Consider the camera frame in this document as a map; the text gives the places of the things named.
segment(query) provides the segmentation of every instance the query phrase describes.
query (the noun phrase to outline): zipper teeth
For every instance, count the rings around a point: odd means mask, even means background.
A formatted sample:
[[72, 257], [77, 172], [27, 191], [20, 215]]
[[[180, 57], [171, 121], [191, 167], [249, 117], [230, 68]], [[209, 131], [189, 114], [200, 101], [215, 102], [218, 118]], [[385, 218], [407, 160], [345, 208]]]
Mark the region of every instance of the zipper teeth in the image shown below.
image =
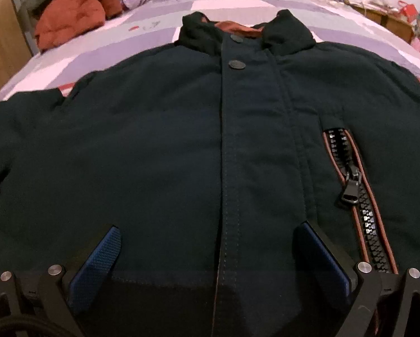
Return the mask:
[[380, 210], [378, 208], [377, 201], [375, 200], [374, 193], [373, 193], [373, 191], [372, 191], [372, 189], [369, 185], [366, 173], [364, 172], [363, 165], [362, 165], [362, 162], [361, 162], [361, 157], [359, 156], [359, 152], [358, 152], [358, 149], [355, 145], [355, 141], [353, 140], [353, 138], [350, 135], [350, 133], [348, 132], [348, 130], [345, 130], [345, 134], [350, 140], [350, 144], [352, 146], [352, 149], [353, 149], [353, 151], [355, 153], [355, 156], [356, 156], [356, 159], [357, 159], [357, 164], [358, 164], [358, 166], [360, 168], [360, 171], [362, 173], [362, 182], [363, 182], [364, 186], [366, 187], [367, 192], [369, 194], [369, 199], [372, 202], [372, 208], [375, 211], [375, 220], [377, 221], [377, 225], [378, 225], [378, 229], [379, 229], [378, 232], [379, 232], [379, 235], [380, 235], [381, 242], [383, 243], [382, 245], [384, 245], [384, 249], [386, 250], [386, 255], [388, 256], [388, 260], [391, 264], [391, 270], [394, 274], [398, 275], [397, 263], [395, 262], [395, 258], [394, 258], [394, 254], [393, 254], [392, 249], [391, 249], [391, 245], [389, 244], [388, 237], [386, 236], [386, 231], [384, 230], [384, 224], [383, 224], [383, 221], [381, 219]]
[[[331, 154], [339, 171], [345, 178], [347, 174], [346, 167], [354, 162], [350, 142], [342, 128], [329, 130], [328, 135], [330, 137]], [[356, 212], [366, 244], [369, 262], [377, 271], [390, 273], [389, 259], [380, 241], [375, 212], [363, 183], [359, 185], [359, 204], [356, 205]]]

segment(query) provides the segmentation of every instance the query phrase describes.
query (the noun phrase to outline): jacket collar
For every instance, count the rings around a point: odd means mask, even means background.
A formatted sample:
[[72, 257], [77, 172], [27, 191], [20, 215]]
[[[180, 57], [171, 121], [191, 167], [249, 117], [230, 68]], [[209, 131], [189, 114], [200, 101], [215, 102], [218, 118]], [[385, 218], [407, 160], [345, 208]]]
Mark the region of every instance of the jacket collar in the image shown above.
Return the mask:
[[201, 51], [212, 56], [221, 55], [224, 35], [235, 33], [250, 38], [260, 37], [261, 48], [269, 49], [272, 54], [283, 56], [312, 48], [316, 42], [308, 28], [289, 10], [281, 10], [269, 23], [252, 28], [224, 21], [210, 21], [201, 12], [194, 12], [182, 19], [182, 28], [176, 45]]

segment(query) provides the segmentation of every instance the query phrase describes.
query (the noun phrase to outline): jacket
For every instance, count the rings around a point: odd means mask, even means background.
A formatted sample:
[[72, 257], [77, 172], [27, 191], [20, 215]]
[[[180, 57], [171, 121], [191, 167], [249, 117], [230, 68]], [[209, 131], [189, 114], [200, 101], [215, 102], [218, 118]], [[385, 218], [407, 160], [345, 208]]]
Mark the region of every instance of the jacket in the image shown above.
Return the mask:
[[35, 28], [37, 46], [58, 47], [121, 13], [120, 0], [52, 0]]
[[[363, 208], [339, 201], [342, 156]], [[121, 229], [90, 336], [323, 336], [339, 315], [293, 246], [307, 219], [355, 261], [420, 270], [420, 83], [287, 10], [252, 28], [194, 12], [67, 98], [0, 102], [0, 272]]]

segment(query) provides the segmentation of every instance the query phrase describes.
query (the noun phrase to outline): red bag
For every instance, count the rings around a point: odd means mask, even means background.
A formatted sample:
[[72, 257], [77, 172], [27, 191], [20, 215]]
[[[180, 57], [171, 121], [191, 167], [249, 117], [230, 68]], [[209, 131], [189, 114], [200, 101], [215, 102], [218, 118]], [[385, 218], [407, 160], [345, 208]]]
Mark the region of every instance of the red bag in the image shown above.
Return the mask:
[[402, 0], [399, 0], [398, 5], [401, 7], [400, 14], [408, 18], [408, 23], [414, 21], [417, 18], [419, 12], [417, 11], [414, 4], [408, 4]]

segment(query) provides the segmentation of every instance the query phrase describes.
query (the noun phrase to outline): jacket pocket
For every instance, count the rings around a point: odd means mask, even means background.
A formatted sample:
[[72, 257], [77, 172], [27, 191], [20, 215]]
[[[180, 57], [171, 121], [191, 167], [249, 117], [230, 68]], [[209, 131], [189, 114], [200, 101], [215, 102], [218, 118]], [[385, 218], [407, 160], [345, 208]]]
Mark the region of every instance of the jacket pocket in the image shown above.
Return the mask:
[[334, 128], [324, 131], [323, 138], [342, 183], [341, 201], [352, 209], [363, 260], [379, 272], [397, 274], [380, 210], [352, 135], [344, 128]]

